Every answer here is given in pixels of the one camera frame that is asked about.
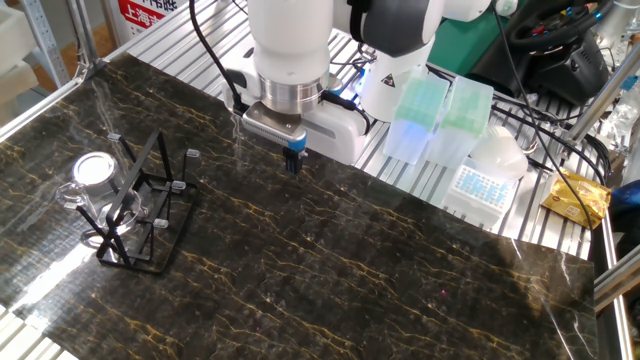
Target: yellow packet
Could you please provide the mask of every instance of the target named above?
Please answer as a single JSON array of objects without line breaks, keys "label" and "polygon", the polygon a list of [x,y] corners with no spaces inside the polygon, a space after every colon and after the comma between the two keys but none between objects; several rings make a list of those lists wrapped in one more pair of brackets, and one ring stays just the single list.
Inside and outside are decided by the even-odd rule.
[{"label": "yellow packet", "polygon": [[[600,225],[611,202],[611,190],[578,174],[565,169],[561,170],[589,211],[593,227]],[[542,206],[586,228],[589,227],[582,206],[560,175],[555,174],[549,179],[547,193],[547,198],[542,202]]]}]

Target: marble pattern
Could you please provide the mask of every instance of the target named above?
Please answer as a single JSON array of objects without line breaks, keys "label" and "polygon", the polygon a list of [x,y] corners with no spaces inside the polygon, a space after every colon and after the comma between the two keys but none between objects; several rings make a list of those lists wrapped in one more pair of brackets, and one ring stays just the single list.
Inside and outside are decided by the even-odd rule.
[{"label": "marble pattern", "polygon": [[[201,195],[161,276],[102,266],[55,190],[120,133],[164,131]],[[499,238],[123,56],[0,144],[0,304],[80,359],[590,359],[593,267]],[[160,172],[157,152],[147,170]]]}]

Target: steering wheel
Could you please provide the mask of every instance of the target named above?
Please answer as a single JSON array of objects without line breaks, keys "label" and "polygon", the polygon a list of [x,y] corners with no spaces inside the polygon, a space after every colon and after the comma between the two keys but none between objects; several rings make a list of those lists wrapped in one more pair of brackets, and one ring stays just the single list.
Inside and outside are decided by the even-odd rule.
[{"label": "steering wheel", "polygon": [[593,12],[585,6],[551,5],[539,9],[519,24],[508,36],[509,48],[515,51],[546,51],[582,36],[613,8],[613,0],[601,0]]}]

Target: black cable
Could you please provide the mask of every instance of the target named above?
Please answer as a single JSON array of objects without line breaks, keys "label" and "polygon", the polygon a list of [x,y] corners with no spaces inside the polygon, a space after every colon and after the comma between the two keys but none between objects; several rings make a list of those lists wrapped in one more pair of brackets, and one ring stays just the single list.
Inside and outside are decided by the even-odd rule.
[{"label": "black cable", "polygon": [[[447,81],[449,81],[451,83],[451,79],[446,74],[442,73],[441,71],[439,71],[436,68],[433,68],[433,67],[429,66],[428,64],[427,64],[427,67],[429,68],[429,71],[431,73],[433,73],[437,77],[439,77],[441,79],[444,79],[444,80],[447,80]],[[507,102],[507,103],[510,103],[510,104],[513,104],[513,105],[516,105],[516,106],[521,106],[521,107],[522,106],[526,106],[526,104],[524,104],[524,103],[521,103],[521,102],[518,102],[518,101],[513,101],[511,99],[502,98],[502,97],[498,97],[498,96],[495,96],[495,95],[494,95],[494,98],[497,99],[498,101]],[[527,125],[527,126],[530,126],[530,127],[534,127],[534,124],[532,122],[527,121],[526,119],[524,119],[524,118],[522,118],[522,117],[520,117],[520,116],[518,116],[516,114],[510,113],[510,112],[508,112],[508,111],[506,111],[504,109],[501,109],[501,108],[499,108],[499,107],[497,107],[495,105],[492,105],[491,108],[494,111],[496,111],[496,112],[498,112],[498,113],[500,113],[502,115],[505,115],[505,116],[507,116],[507,117],[509,117],[509,118],[511,118],[513,120],[516,120],[516,121],[519,121],[519,122],[523,123],[524,125]],[[535,109],[535,108],[533,110],[534,110],[534,112],[537,111],[538,114],[541,114],[541,115],[543,115],[545,117],[554,117],[552,114],[545,113],[542,110],[538,110],[538,109]],[[578,114],[578,115],[574,115],[574,116],[570,116],[570,117],[562,118],[562,119],[558,119],[558,118],[554,117],[555,120],[554,121],[549,121],[549,122],[552,122],[552,123],[564,122],[564,121],[567,121],[567,120],[570,120],[570,119],[573,119],[573,118],[578,118],[581,115],[582,114]],[[571,124],[563,124],[562,127],[565,128],[566,130],[569,130],[569,129],[571,129]],[[603,185],[605,184],[606,176],[604,176],[600,172],[600,169],[596,166],[596,164],[593,163],[593,161],[591,161],[591,159],[589,157],[587,157],[584,153],[582,153],[580,150],[578,150],[574,146],[568,144],[564,139],[556,136],[554,133],[552,133],[552,132],[550,132],[550,131],[548,131],[548,130],[546,130],[544,128],[541,128],[540,130],[542,131],[543,134],[549,136],[554,141],[562,144],[563,146],[568,148],[571,152],[573,152],[576,155],[578,155],[582,160],[584,160],[587,163],[587,165],[589,165],[589,167],[591,167],[593,169],[593,171],[596,174],[596,176],[598,177],[598,180],[600,181],[600,183],[603,184]],[[602,144],[602,142],[600,140],[596,139],[595,137],[593,137],[593,136],[591,136],[589,134],[587,134],[587,136],[585,136],[585,140],[587,141],[587,143],[589,143],[589,145],[591,145],[596,150],[596,153],[598,154],[598,156],[602,160],[603,168],[605,169],[605,174],[611,173],[611,160],[609,159],[609,150],[606,148],[606,146],[604,146],[604,144]]]},{"label": "black cable", "polygon": [[516,82],[518,83],[518,87],[520,88],[520,91],[522,91],[524,102],[527,105],[527,109],[529,110],[529,116],[531,116],[531,121],[533,123],[533,129],[535,130],[536,136],[538,137],[538,140],[540,140],[540,145],[542,145],[544,152],[549,157],[549,160],[551,161],[551,164],[553,164],[553,167],[558,172],[558,175],[562,178],[562,181],[564,181],[565,184],[567,184],[567,187],[569,188],[569,190],[571,190],[571,193],[573,194],[573,196],[575,196],[578,202],[580,203],[582,210],[584,210],[585,217],[587,218],[587,223],[589,224],[589,231],[592,233],[591,238],[593,239],[594,238],[593,223],[591,222],[591,216],[589,215],[589,211],[587,210],[587,207],[585,206],[578,192],[573,188],[573,186],[571,186],[571,183],[569,183],[569,180],[562,173],[560,166],[553,159],[551,152],[547,148],[547,145],[545,144],[544,139],[542,138],[542,134],[540,133],[540,126],[537,124],[536,119],[533,117],[533,110],[531,108],[531,104],[529,104],[529,99],[527,99],[526,92],[524,91],[524,86],[522,85],[522,82],[520,81],[520,77],[518,76],[518,70],[516,69],[516,65],[514,64],[513,58],[511,57],[511,51],[509,50],[509,42],[507,41],[507,35],[505,34],[504,29],[502,27],[502,22],[500,21],[498,10],[496,9],[496,6],[493,3],[493,1],[490,2],[490,6],[491,6],[491,10],[493,11],[493,15],[496,19],[496,22],[498,23],[498,29],[500,30],[502,40],[504,41],[504,46],[507,51],[507,57],[509,58],[509,65],[511,66],[511,71],[513,72]]},{"label": "black cable", "polygon": [[218,67],[218,70],[220,70],[220,74],[229,85],[229,89],[231,89],[231,93],[233,93],[234,110],[240,114],[244,113],[247,110],[247,106],[242,103],[242,96],[238,92],[238,89],[236,89],[236,86],[233,83],[233,81],[231,81],[231,78],[229,77],[229,74],[227,73],[227,71],[224,69],[224,66],[222,66],[220,59],[218,59],[216,54],[213,52],[213,49],[207,42],[207,39],[202,34],[202,30],[200,30],[200,25],[198,24],[198,19],[196,18],[195,0],[189,0],[189,14],[191,15],[191,23],[193,24],[193,30],[196,32],[196,35],[198,35],[198,39],[200,39],[202,46],[204,46],[205,50],[207,50],[207,52],[209,53],[209,56],[211,56],[211,59],[213,59],[213,62]]},{"label": "black cable", "polygon": [[238,5],[236,0],[231,0],[231,2],[233,2],[236,5],[236,7],[240,9],[240,11],[242,11],[245,15],[249,16],[249,14],[240,5]]},{"label": "black cable", "polygon": [[[510,118],[512,118],[513,120],[516,120],[518,122],[521,122],[524,125],[527,125],[529,127],[535,127],[534,123],[518,116],[515,114],[512,114],[504,109],[501,109],[497,106],[492,106],[491,107],[492,110],[508,116]],[[600,181],[601,184],[605,184],[605,180],[606,178],[604,177],[604,175],[602,175],[602,173],[600,172],[600,169],[596,166],[596,164],[593,163],[593,161],[587,156],[585,155],[582,151],[578,150],[576,147],[574,147],[573,145],[567,143],[564,139],[562,139],[561,137],[557,136],[556,134],[552,133],[551,131],[545,129],[545,128],[540,128],[539,129],[543,134],[547,135],[549,138],[551,138],[552,140],[560,143],[561,145],[565,146],[567,149],[569,149],[571,152],[573,152],[574,154],[578,155],[582,160],[584,160],[584,162],[587,163],[587,165],[589,165],[590,168],[593,169],[593,172],[596,174],[596,176],[598,177],[598,180]],[[601,159],[603,159],[603,161],[605,161],[604,159],[608,159],[608,157],[605,156],[601,156]]]},{"label": "black cable", "polygon": [[365,60],[365,59],[358,58],[358,59],[355,59],[355,60],[353,60],[351,62],[348,62],[348,63],[338,63],[338,62],[333,62],[332,61],[330,64],[331,65],[339,65],[339,66],[344,66],[344,65],[354,65],[355,66],[355,65],[366,65],[366,64],[372,63],[374,61],[375,60],[373,60],[373,59],[372,60]]},{"label": "black cable", "polygon": [[364,110],[358,108],[358,106],[353,101],[343,99],[340,97],[340,95],[336,95],[330,91],[323,91],[321,95],[321,99],[323,101],[330,102],[338,106],[342,106],[347,110],[355,111],[359,113],[365,122],[365,130],[363,135],[369,134],[369,131],[371,131],[371,120],[369,120],[367,113],[365,113]]}]

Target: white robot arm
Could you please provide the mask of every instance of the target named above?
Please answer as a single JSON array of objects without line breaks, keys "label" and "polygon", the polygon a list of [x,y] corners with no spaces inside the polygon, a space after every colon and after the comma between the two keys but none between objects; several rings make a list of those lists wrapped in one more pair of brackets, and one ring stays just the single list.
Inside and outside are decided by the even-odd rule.
[{"label": "white robot arm", "polygon": [[[243,102],[251,105],[245,127],[296,152],[306,145],[352,164],[364,146],[363,119],[321,101],[332,28],[377,50],[360,103],[370,116],[392,121],[411,70],[426,64],[443,14],[469,21],[490,0],[247,1],[253,55],[230,66]],[[228,91],[225,98],[229,102]]]}]

